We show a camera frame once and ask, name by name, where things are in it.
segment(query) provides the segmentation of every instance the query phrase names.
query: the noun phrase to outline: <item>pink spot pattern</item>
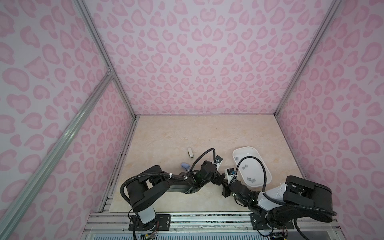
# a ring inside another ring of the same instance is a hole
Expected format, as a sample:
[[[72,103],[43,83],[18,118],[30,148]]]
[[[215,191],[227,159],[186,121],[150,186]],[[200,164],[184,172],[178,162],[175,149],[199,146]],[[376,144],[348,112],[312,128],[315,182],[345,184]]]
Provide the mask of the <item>pink spot pattern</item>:
[[[278,118],[305,174],[332,189],[348,240],[384,234],[383,11],[345,1]]]
[[[70,0],[1,3],[0,217],[106,73],[74,9]],[[43,187],[46,201],[31,205],[19,226],[20,239],[42,239],[50,231],[46,214],[58,206],[51,195],[62,198],[60,182],[51,177]]]
[[[331,1],[86,3],[135,113],[197,114],[273,113]]]
[[[102,130],[95,124],[95,116],[101,122],[108,122],[111,116],[119,120]],[[131,123],[114,83],[110,83],[86,123],[68,148],[72,154],[63,156],[34,199],[31,206],[36,209],[31,209],[15,229],[20,239],[78,239],[89,213],[99,206]],[[101,135],[107,137],[97,145]]]

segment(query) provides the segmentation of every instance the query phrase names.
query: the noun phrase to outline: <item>cable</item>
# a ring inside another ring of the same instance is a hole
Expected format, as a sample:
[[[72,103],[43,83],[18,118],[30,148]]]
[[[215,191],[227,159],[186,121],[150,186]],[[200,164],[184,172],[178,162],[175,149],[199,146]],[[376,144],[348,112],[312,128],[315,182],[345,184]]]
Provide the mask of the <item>cable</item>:
[[[130,220],[132,220],[132,218],[129,216],[129,213],[132,211],[132,208],[129,210],[129,212],[128,212],[128,218],[130,219]]]
[[[234,199],[235,199],[235,202],[236,202],[238,205],[240,205],[240,206],[242,206],[242,207],[247,207],[247,206],[244,206],[244,205],[238,203],[235,197],[234,197]]]
[[[337,212],[332,211],[332,210],[327,210],[327,209],[324,209],[324,208],[321,208],[321,207],[312,207],[312,206],[305,206],[305,205],[288,204],[288,203],[281,202],[281,201],[278,201],[276,199],[271,198],[265,192],[263,193],[263,195],[269,201],[271,201],[271,202],[273,202],[275,204],[279,204],[281,206],[295,207],[297,209],[302,209],[302,210],[312,211],[312,212],[321,212],[321,213],[329,214],[329,215],[332,215],[332,216],[336,216],[337,215]]]
[[[270,237],[271,235],[272,235],[272,233],[273,233],[273,227],[272,227],[272,231],[268,234],[268,235],[263,235],[263,234],[261,234],[260,233],[260,231],[259,231],[259,223],[262,223],[262,221],[258,221],[257,223],[256,223],[256,230],[257,230],[257,232],[261,235],[261,236],[263,236],[263,237]]]
[[[136,224],[137,224],[137,220],[139,219],[139,217],[135,217],[135,219],[133,220],[133,230],[132,230],[132,234],[133,234],[133,239],[134,240],[137,240],[136,238]]]
[[[168,173],[163,173],[163,172],[146,172],[146,173],[141,173],[139,175],[136,175],[136,176],[133,176],[127,180],[125,180],[125,182],[121,185],[120,187],[120,194],[121,196],[124,198],[124,200],[129,203],[131,206],[131,201],[130,199],[127,197],[127,195],[125,195],[125,192],[124,192],[124,188],[130,184],[131,182],[139,179],[140,177],[148,177],[148,176],[160,176],[160,177],[166,177],[166,178],[169,178],[169,174]],[[176,175],[176,174],[173,174],[172,179],[175,179],[175,180],[179,180],[179,181],[182,181],[182,180],[185,180],[185,177],[183,176],[180,176],[180,175]]]
[[[265,193],[265,186],[266,186],[266,172],[265,172],[265,168],[264,168],[264,165],[263,163],[256,157],[254,156],[247,156],[247,157],[243,157],[240,162],[237,164],[237,167],[236,167],[236,171],[235,171],[235,174],[237,175],[237,171],[240,167],[240,163],[242,161],[244,161],[245,159],[247,158],[252,158],[252,159],[255,159],[257,160],[262,169],[263,169],[263,174],[264,174],[264,182],[263,182],[263,188],[262,188],[262,192],[263,192],[263,196],[266,197],[269,201],[275,203],[275,204],[278,204],[278,205],[282,205],[282,206],[288,206],[288,207],[294,207],[294,208],[297,208],[297,209],[302,209],[302,210],[306,210],[306,211],[315,211],[315,212],[321,212],[321,213],[324,213],[324,214],[329,214],[329,215],[332,215],[332,216],[336,216],[337,213],[335,211],[332,211],[332,210],[327,210],[327,209],[324,209],[324,208],[321,208],[321,207],[313,207],[313,206],[305,206],[305,205],[296,205],[296,204],[288,204],[286,202],[282,202],[282,201],[278,201],[276,199],[273,199],[271,198],[270,196],[268,196],[266,193]],[[235,180],[235,177],[232,178],[231,182],[229,183],[229,186],[231,186],[232,182]]]
[[[216,158],[216,150],[214,148],[210,148],[208,150],[206,150],[203,154],[200,155],[200,157],[198,157],[192,164],[192,167],[189,169],[189,172],[192,172],[193,168],[195,167],[196,163],[202,158],[204,157],[205,154],[209,153],[210,151],[213,151],[214,152],[214,160]]]
[[[287,226],[285,224],[282,226],[282,230],[283,230],[283,233],[284,233],[284,239],[286,240],[288,238],[288,228],[287,228]]]
[[[256,161],[258,161],[258,162],[260,163],[260,165],[261,165],[261,167],[262,167],[262,169],[263,169],[263,173],[264,173],[264,183],[263,183],[263,188],[262,188],[262,190],[263,190],[263,192],[265,192],[265,186],[266,186],[266,172],[265,172],[265,167],[264,167],[263,163],[262,163],[257,157],[254,157],[254,156],[246,156],[246,157],[243,157],[243,158],[240,160],[240,162],[237,164],[237,166],[236,166],[235,175],[237,175],[237,172],[238,172],[238,170],[239,170],[240,164],[241,164],[244,160],[246,160],[247,158],[255,159]],[[234,180],[235,180],[235,177],[233,177],[233,178],[231,179],[231,182],[229,183],[229,186],[231,186],[231,184],[232,184],[232,182],[233,182]]]
[[[295,225],[296,230],[300,233],[300,235],[301,235],[305,240],[310,240],[310,239],[307,238],[307,236],[304,235],[304,233],[300,230],[299,226],[297,225],[297,219],[296,219],[296,218],[293,220],[293,224]]]

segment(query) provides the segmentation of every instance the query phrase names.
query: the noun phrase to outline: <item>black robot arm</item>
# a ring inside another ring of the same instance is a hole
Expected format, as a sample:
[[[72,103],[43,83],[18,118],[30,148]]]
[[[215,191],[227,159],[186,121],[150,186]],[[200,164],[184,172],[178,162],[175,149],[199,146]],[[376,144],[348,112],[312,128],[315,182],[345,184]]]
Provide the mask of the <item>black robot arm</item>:
[[[238,167],[246,159],[254,159],[261,164],[264,174],[262,191],[251,191],[241,181],[236,180]],[[332,216],[337,215],[332,210],[332,191],[327,186],[296,176],[288,176],[284,184],[266,191],[265,168],[256,157],[244,157],[238,163],[236,171],[233,168],[227,169],[226,175],[230,182],[228,184],[227,180],[224,181],[223,196],[233,195],[237,202],[261,216],[263,223],[272,229],[284,226],[291,220],[296,222],[296,219],[302,217],[311,217],[320,222],[332,222]]]
[[[140,215],[141,221],[148,223],[156,217],[153,203],[165,192],[191,194],[209,182],[220,185],[222,177],[217,169],[222,160],[220,156],[215,156],[213,163],[204,161],[200,170],[182,172],[179,175],[164,172],[159,165],[155,165],[126,180],[120,187],[120,194],[131,205],[132,210]]]

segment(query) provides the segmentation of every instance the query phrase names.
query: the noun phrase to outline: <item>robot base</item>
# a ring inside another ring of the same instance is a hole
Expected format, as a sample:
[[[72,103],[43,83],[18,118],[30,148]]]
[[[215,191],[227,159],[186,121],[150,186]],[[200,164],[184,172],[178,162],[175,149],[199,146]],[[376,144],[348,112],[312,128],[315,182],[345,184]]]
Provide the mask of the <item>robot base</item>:
[[[150,231],[156,228],[156,222],[159,222],[158,231],[169,231],[170,215],[169,214],[156,214],[156,218],[149,223],[143,224],[139,215],[132,215],[131,222],[129,223],[129,231],[133,230],[133,223],[136,220],[135,231]]]
[[[271,230],[271,228],[265,223],[265,214],[257,215],[257,214],[250,214],[251,217],[251,223],[253,230],[259,229],[259,230]],[[290,220],[285,224],[287,229],[294,229],[293,222]]]

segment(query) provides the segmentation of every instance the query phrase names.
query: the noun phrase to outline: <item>enclosure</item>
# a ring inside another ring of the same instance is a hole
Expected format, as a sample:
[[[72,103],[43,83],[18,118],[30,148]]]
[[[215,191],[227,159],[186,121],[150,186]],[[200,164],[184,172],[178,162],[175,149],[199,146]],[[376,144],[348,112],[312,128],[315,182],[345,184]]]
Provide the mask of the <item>enclosure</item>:
[[[298,219],[308,238],[383,238],[382,0],[0,4],[0,239],[132,239],[125,180],[210,148],[223,173],[246,146],[266,190],[330,188],[338,215]],[[212,183],[153,206],[158,239],[263,239]]]

